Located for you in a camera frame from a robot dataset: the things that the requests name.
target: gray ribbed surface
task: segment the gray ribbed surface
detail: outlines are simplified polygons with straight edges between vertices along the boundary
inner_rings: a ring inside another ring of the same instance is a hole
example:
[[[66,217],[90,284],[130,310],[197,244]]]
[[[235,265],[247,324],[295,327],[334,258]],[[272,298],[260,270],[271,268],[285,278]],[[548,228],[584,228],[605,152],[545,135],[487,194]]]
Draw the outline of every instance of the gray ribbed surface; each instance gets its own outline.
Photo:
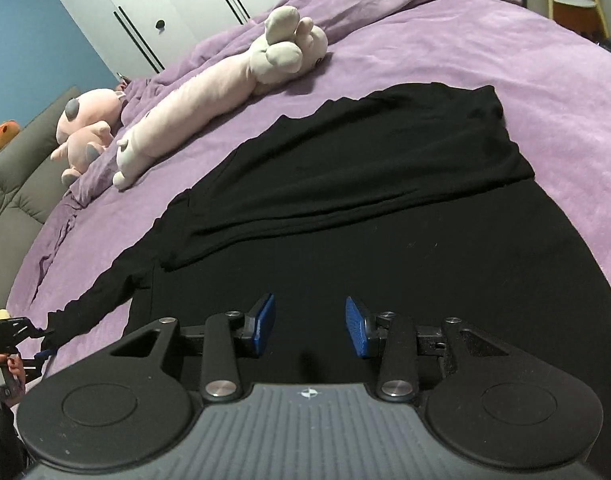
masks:
[[[373,399],[361,384],[260,384],[205,410],[188,437],[129,472],[73,475],[41,465],[26,478],[64,480],[597,480],[580,464],[505,474],[466,462],[426,431],[409,406]]]

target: purple blanket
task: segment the purple blanket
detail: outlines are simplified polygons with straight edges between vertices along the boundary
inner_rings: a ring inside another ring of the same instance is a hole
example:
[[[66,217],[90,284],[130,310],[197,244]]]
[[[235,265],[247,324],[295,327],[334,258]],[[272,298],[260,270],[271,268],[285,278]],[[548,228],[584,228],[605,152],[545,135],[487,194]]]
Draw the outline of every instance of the purple blanket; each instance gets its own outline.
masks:
[[[611,54],[508,2],[282,0],[326,31],[327,60],[309,76],[214,121],[122,193],[111,187],[113,144],[46,222],[16,277],[9,311],[45,326],[47,312],[87,290],[177,193],[280,115],[304,117],[328,99],[360,98],[402,82],[494,85],[511,137],[611,283]],[[264,18],[204,41],[151,80],[133,82],[123,123],[135,123],[188,78],[247,49]],[[127,314],[126,304],[64,346],[52,372],[118,339]],[[21,349],[34,353],[38,343],[27,341]]]

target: metal screw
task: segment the metal screw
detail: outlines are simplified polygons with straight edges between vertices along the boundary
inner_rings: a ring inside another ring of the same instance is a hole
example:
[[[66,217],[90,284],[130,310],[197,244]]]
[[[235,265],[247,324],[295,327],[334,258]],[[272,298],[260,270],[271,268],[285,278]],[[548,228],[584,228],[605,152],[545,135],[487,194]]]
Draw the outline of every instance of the metal screw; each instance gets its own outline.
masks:
[[[390,397],[402,397],[412,393],[412,385],[408,381],[395,379],[384,382],[381,391]]]
[[[212,381],[207,383],[205,391],[213,397],[227,397],[236,391],[236,384],[226,380]]]

